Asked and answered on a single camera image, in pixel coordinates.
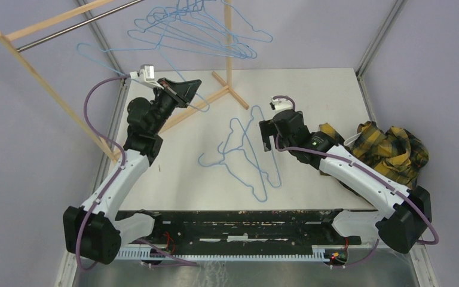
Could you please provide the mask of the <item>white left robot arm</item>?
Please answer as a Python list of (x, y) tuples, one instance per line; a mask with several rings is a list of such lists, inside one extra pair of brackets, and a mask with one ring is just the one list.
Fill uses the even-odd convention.
[(157, 243), (164, 227), (154, 216), (137, 212), (117, 220), (117, 213), (137, 180), (158, 157), (163, 139), (159, 132), (177, 108), (186, 108), (193, 100), (201, 80), (175, 82), (160, 78), (152, 85), (154, 98), (133, 99), (127, 106), (127, 138), (116, 144), (120, 159), (96, 191), (80, 207), (69, 206), (63, 214), (66, 249), (81, 260), (108, 265), (120, 248), (139, 239)]

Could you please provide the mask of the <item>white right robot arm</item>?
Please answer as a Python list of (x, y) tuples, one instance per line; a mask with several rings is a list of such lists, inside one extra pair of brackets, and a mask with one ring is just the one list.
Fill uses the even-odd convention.
[(396, 252), (407, 254), (413, 245), (436, 245), (430, 193), (409, 188), (371, 169), (342, 143), (325, 132), (311, 132), (302, 112), (286, 109), (259, 122), (265, 151), (289, 152), (299, 162), (335, 178), (373, 205), (374, 211), (342, 210), (321, 228), (325, 242), (344, 237), (372, 236)]

